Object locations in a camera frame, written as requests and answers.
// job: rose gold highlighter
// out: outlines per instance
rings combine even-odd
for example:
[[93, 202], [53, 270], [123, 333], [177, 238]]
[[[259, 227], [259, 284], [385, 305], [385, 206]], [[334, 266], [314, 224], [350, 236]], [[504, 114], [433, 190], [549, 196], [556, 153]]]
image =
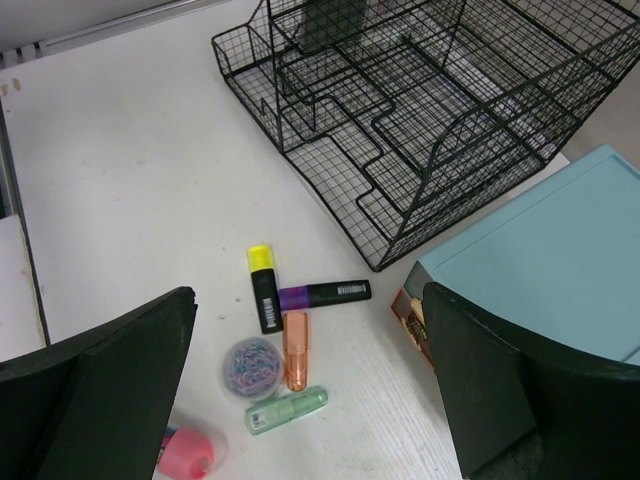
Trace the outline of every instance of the rose gold highlighter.
[[309, 316], [305, 312], [284, 315], [284, 359], [289, 390], [304, 390], [309, 368]]

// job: white desk surface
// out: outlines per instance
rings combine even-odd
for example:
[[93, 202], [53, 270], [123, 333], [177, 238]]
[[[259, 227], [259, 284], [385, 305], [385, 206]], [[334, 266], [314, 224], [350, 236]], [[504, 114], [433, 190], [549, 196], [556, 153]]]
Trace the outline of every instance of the white desk surface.
[[[214, 436], [211, 478], [460, 478], [434, 374], [389, 310], [428, 246], [371, 274], [226, 88], [210, 38], [255, 3], [0, 72], [20, 85], [3, 101], [51, 337], [190, 285], [199, 310], [172, 420]], [[261, 242], [283, 286], [364, 277], [375, 297], [311, 312], [311, 384], [329, 404], [252, 437], [219, 370], [260, 332], [246, 250]]]

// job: wire mesh compartment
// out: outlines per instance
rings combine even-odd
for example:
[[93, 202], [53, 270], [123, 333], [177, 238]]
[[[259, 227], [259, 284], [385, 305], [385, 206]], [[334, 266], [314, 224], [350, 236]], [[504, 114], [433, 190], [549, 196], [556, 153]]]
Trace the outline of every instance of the wire mesh compartment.
[[640, 0], [262, 0], [220, 71], [379, 271], [542, 170], [636, 64]]

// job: pink tape dispenser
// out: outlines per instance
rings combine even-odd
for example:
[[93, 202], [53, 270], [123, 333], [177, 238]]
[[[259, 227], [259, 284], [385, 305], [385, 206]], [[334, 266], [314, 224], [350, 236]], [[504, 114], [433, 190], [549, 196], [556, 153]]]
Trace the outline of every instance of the pink tape dispenser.
[[167, 427], [156, 465], [173, 480], [201, 480], [213, 466], [211, 440], [190, 428]]

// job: clear plastic container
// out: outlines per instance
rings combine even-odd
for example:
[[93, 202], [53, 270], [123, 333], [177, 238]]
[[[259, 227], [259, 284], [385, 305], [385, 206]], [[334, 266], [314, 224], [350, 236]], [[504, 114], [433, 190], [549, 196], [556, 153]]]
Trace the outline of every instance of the clear plastic container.
[[227, 389], [252, 402], [265, 400], [282, 385], [284, 362], [278, 349], [268, 340], [248, 338], [235, 344], [222, 367]]

